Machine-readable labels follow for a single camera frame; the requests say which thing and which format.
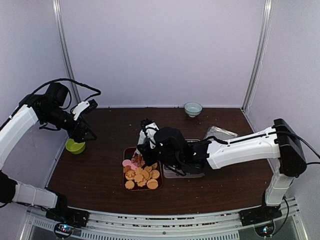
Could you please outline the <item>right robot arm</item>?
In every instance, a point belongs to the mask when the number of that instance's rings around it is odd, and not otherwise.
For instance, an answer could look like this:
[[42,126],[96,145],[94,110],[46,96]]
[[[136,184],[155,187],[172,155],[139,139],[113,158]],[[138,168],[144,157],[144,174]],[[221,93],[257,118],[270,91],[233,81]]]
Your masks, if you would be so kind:
[[140,126],[135,154],[142,155],[147,166],[160,162],[183,177],[202,174],[205,165],[217,170],[249,161],[278,159],[278,171],[262,195],[261,206],[239,212],[243,226],[281,217],[284,195],[294,178],[307,169],[300,139],[281,118],[260,132],[226,140],[209,136],[196,142],[188,142],[177,128],[158,128],[147,118]]

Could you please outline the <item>white handled metal tongs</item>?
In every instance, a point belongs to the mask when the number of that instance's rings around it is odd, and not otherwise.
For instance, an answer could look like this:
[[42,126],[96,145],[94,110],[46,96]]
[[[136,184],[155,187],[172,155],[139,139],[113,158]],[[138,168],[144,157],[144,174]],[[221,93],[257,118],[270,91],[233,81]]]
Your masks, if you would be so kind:
[[144,161],[143,155],[138,154],[136,151],[133,153],[131,158],[131,163],[136,166],[142,168],[146,163]]

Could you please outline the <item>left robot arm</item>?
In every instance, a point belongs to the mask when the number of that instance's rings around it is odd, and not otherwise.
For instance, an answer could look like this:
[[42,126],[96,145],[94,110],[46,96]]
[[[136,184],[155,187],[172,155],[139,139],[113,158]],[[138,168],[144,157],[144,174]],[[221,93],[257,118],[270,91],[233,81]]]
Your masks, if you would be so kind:
[[92,95],[71,106],[72,94],[56,79],[27,94],[0,128],[0,205],[40,208],[58,226],[82,228],[89,213],[69,207],[67,198],[46,188],[58,163],[63,138],[76,143],[96,140],[84,116],[97,107]]

